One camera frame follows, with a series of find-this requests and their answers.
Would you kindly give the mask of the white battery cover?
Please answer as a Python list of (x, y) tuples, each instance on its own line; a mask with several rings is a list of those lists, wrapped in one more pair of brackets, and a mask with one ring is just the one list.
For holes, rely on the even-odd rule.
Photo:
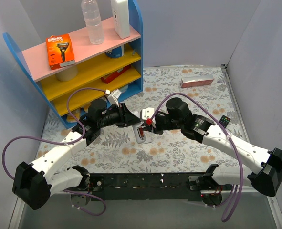
[(143, 142), (143, 144), (148, 144), (148, 143), (151, 143), (152, 140), (150, 138), (146, 138)]

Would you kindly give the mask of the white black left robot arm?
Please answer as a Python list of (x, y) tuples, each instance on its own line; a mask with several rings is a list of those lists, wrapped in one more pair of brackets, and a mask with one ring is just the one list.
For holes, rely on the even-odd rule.
[(86, 149), (107, 126), (129, 127), (139, 124), (140, 113), (128, 110), (125, 103), (107, 106), (102, 99), (94, 100), (88, 112), (61, 142), (31, 163), (21, 162), (15, 172), (12, 191), (33, 210), (41, 208), (49, 197), (67, 188), (84, 191), (90, 180), (87, 170), (74, 166), (57, 173), (73, 155)]

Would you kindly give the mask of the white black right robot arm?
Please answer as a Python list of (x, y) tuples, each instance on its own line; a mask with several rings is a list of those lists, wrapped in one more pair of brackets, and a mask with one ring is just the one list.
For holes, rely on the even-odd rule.
[(216, 122), (193, 114), (180, 98), (167, 101), (166, 108), (167, 113), (151, 107), (143, 109), (144, 129), (155, 134), (179, 129), (186, 138), (215, 148), (239, 163), (232, 168), (210, 165), (203, 175), (191, 180), (192, 187), (213, 190), (222, 185), (244, 185), (269, 197), (276, 195), (282, 182), (282, 150), (257, 147), (224, 133)]

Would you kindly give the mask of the white remote control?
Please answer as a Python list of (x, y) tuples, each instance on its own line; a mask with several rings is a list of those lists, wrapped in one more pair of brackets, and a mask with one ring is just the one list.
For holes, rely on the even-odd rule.
[(141, 120), (139, 112), (134, 111), (133, 114), (136, 117), (139, 118), (139, 122), (132, 125), (133, 131), (134, 131), (134, 134), (135, 134), (135, 138), (136, 138), (136, 142), (138, 144), (142, 144), (146, 141), (146, 137), (145, 137), (143, 129), (142, 129), (143, 120)]

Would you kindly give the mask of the red gold AAA battery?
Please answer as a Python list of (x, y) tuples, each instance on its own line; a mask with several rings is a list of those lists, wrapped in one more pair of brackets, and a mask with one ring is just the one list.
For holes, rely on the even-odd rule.
[(138, 129), (138, 133), (139, 133), (139, 137), (142, 139), (144, 138), (144, 133), (143, 133), (143, 129), (142, 128), (139, 128)]

